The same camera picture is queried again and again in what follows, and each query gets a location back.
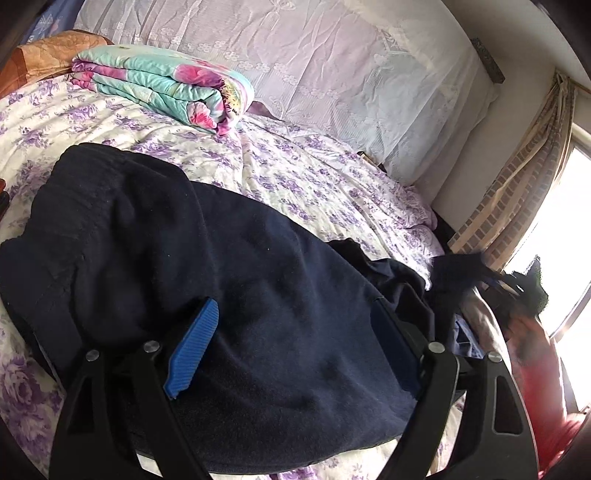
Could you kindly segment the dark navy pants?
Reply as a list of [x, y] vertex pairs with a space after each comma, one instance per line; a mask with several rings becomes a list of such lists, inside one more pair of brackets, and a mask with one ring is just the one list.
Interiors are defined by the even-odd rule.
[[159, 159], [84, 143], [1, 246], [1, 298], [64, 385], [83, 355], [146, 341], [170, 355], [207, 301], [216, 327], [171, 406], [218, 474], [279, 473], [403, 433], [419, 389], [382, 312], [424, 334], [424, 279], [352, 240], [324, 242], [259, 201]]

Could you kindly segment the beige checked curtain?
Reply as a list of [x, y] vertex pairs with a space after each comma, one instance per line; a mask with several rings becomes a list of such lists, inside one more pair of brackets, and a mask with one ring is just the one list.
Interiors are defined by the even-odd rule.
[[521, 143], [449, 241], [452, 252], [482, 252], [496, 270], [508, 263], [565, 168], [576, 98], [574, 81], [556, 71]]

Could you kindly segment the white lace covered headboard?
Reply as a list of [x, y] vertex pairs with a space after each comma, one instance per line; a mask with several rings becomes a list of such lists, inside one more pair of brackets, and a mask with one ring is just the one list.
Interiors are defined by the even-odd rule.
[[87, 1], [75, 27], [235, 69], [406, 184], [444, 180], [497, 95], [440, 1]]

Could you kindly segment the purple floral bed sheet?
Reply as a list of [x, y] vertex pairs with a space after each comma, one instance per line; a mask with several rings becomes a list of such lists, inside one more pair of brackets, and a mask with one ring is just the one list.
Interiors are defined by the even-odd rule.
[[[115, 96], [39, 81], [1, 99], [1, 179], [10, 205], [1, 242], [20, 235], [31, 203], [71, 145], [89, 142], [146, 154], [266, 203], [321, 238], [352, 238], [372, 259], [392, 257], [429, 282], [443, 254], [432, 210], [416, 190], [381, 173], [348, 145], [294, 124], [247, 115], [217, 137]], [[47, 476], [63, 394], [34, 360], [1, 301], [1, 419]], [[396, 440], [277, 475], [215, 479], [376, 479]]]

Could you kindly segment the folded teal pink floral quilt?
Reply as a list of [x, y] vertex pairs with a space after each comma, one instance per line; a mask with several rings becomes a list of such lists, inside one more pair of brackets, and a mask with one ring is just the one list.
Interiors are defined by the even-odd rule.
[[236, 71], [145, 45], [83, 50], [72, 60], [70, 79], [218, 136], [235, 127], [254, 98], [252, 84]]

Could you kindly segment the orange brown pillow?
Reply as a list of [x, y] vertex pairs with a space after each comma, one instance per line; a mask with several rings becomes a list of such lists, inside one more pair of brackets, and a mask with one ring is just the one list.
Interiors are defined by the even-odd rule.
[[17, 46], [1, 69], [0, 97], [5, 98], [23, 86], [68, 73], [78, 53], [112, 44], [101, 35], [68, 30]]

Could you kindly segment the blue patterned cloth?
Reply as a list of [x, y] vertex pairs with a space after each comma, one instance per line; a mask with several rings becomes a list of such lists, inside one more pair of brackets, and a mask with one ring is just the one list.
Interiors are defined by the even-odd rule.
[[45, 39], [71, 30], [84, 0], [55, 0], [43, 9], [28, 28], [20, 44]]

